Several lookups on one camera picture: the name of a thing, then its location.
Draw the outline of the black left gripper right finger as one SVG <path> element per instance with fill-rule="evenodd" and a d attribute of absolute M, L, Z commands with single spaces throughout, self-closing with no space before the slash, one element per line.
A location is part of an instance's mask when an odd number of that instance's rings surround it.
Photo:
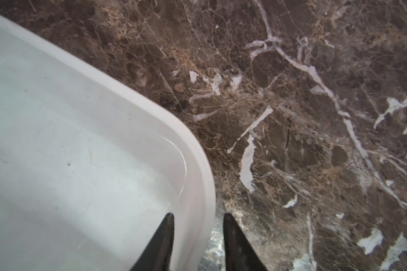
<path fill-rule="evenodd" d="M 267 271 L 231 213 L 223 218 L 227 271 Z"/>

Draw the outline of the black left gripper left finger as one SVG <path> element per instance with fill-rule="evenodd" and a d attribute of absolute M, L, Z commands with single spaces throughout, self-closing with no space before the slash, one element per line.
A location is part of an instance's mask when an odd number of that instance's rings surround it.
<path fill-rule="evenodd" d="M 130 271 L 169 271 L 174 231 L 174 215 L 168 213 Z"/>

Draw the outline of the white plastic storage box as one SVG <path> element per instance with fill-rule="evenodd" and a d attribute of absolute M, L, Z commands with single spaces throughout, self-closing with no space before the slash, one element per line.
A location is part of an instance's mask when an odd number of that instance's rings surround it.
<path fill-rule="evenodd" d="M 215 186 L 192 132 L 0 16 L 0 271 L 127 271 L 169 212 L 171 270 L 195 271 Z"/>

